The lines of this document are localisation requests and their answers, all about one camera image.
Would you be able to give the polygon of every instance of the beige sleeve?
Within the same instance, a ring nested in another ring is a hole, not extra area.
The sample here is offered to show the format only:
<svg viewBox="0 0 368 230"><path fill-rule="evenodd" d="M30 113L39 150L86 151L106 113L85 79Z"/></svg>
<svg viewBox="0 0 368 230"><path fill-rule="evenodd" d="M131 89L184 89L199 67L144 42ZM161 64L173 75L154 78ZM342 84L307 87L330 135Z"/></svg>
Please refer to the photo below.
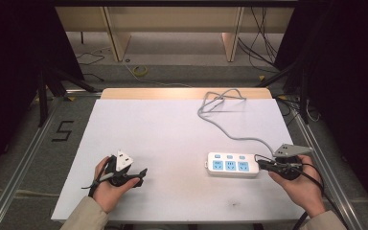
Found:
<svg viewBox="0 0 368 230"><path fill-rule="evenodd" d="M86 196L62 225L61 230L104 229L107 222L106 212L93 198Z"/></svg>
<svg viewBox="0 0 368 230"><path fill-rule="evenodd" d="M310 219L300 230L346 230L333 211L328 211Z"/></svg>

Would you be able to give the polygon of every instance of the power strip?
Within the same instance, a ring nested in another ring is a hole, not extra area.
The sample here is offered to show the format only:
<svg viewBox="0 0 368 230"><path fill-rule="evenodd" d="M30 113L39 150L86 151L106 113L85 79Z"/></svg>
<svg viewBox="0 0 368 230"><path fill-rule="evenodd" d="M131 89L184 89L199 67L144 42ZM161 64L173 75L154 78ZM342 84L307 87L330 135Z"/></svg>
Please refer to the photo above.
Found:
<svg viewBox="0 0 368 230"><path fill-rule="evenodd" d="M205 168L211 175L255 177L259 165L254 154L210 152Z"/></svg>

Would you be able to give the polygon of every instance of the white table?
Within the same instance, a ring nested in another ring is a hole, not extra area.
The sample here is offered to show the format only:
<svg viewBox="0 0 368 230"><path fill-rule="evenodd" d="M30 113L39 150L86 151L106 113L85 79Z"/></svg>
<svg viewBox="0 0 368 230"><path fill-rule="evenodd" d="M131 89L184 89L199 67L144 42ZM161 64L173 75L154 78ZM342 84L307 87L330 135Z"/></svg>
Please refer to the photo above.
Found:
<svg viewBox="0 0 368 230"><path fill-rule="evenodd" d="M208 152L270 156L256 141L234 141L197 117L201 100L97 100L53 220L65 221L87 195L95 166L122 150L134 159L129 173L148 168L142 187L128 191L110 220L129 223L262 222L298 219L304 212L259 172L253 179L213 177ZM259 137L273 148L291 143L272 99L228 100L210 118L238 137Z"/></svg>

